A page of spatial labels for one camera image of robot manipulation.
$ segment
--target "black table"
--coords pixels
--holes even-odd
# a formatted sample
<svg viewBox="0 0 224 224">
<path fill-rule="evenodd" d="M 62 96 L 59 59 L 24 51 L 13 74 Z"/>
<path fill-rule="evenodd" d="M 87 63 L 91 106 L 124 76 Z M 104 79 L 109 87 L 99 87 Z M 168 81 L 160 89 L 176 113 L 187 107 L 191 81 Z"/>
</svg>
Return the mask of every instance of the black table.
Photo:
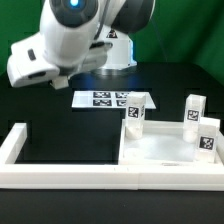
<svg viewBox="0 0 224 224">
<path fill-rule="evenodd" d="M 205 116 L 221 119 L 224 87 L 192 64 L 144 64 L 119 77 L 77 75 L 70 88 L 48 83 L 14 89 L 0 77 L 0 141 L 28 124 L 17 163 L 117 164 L 124 110 L 71 108 L 76 90 L 147 91 L 146 119 L 183 121 L 189 94 L 207 96 Z M 222 223 L 224 192 L 0 190 L 0 223 Z"/>
</svg>

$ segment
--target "green backdrop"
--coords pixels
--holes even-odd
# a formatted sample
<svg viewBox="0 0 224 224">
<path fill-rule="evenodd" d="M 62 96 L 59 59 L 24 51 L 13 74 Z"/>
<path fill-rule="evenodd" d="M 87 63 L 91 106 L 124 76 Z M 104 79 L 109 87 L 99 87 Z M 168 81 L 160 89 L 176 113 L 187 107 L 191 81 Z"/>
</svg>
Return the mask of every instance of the green backdrop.
<svg viewBox="0 0 224 224">
<path fill-rule="evenodd" d="M 41 7 L 42 0 L 1 0 L 0 73 L 11 44 L 38 31 Z M 152 21 L 131 37 L 137 61 L 195 63 L 224 85 L 223 0 L 157 0 Z"/>
</svg>

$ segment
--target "blue light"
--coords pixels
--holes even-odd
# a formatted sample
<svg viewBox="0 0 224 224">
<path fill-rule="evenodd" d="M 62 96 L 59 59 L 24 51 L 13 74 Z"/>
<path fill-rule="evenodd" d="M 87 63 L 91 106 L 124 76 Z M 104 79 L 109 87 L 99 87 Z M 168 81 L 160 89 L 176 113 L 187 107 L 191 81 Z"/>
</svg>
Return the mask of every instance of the blue light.
<svg viewBox="0 0 224 224">
<path fill-rule="evenodd" d="M 79 0 L 70 0 L 70 4 L 71 4 L 73 7 L 76 7 L 76 6 L 78 6 L 78 4 L 79 4 Z"/>
</svg>

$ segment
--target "printed marker sheet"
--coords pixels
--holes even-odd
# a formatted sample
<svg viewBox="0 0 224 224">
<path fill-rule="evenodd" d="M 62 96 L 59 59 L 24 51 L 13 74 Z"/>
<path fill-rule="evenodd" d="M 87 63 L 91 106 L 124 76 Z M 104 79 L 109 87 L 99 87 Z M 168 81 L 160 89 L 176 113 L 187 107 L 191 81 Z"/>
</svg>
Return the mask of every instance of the printed marker sheet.
<svg viewBox="0 0 224 224">
<path fill-rule="evenodd" d="M 130 92 L 75 91 L 72 108 L 126 108 L 126 98 Z M 151 95 L 146 94 L 146 109 L 156 109 Z"/>
</svg>

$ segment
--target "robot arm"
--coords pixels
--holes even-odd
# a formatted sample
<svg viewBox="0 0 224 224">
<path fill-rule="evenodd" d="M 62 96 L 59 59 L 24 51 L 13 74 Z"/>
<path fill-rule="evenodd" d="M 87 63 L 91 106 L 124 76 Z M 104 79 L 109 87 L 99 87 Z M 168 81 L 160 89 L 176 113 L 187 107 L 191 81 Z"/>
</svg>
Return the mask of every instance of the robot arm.
<svg viewBox="0 0 224 224">
<path fill-rule="evenodd" d="M 46 0 L 40 32 L 14 43 L 7 71 L 13 87 L 53 81 L 105 64 L 111 43 L 98 41 L 102 26 L 135 33 L 147 25 L 155 0 Z"/>
</svg>

